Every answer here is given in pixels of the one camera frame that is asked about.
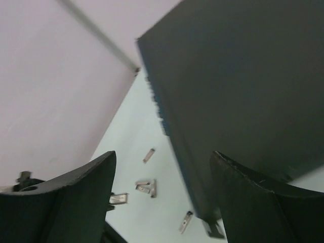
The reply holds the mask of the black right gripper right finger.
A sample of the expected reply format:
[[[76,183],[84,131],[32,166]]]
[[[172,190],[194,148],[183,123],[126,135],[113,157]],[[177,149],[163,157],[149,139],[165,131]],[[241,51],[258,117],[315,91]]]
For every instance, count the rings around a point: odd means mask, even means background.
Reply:
[[[228,242],[323,242],[323,193],[276,181],[214,151],[216,204]]]

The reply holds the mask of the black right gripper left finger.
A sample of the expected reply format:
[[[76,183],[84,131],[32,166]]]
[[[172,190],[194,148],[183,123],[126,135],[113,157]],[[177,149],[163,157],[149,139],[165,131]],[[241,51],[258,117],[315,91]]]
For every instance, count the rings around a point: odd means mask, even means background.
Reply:
[[[1,242],[100,242],[115,169],[109,151],[23,191],[1,193]]]

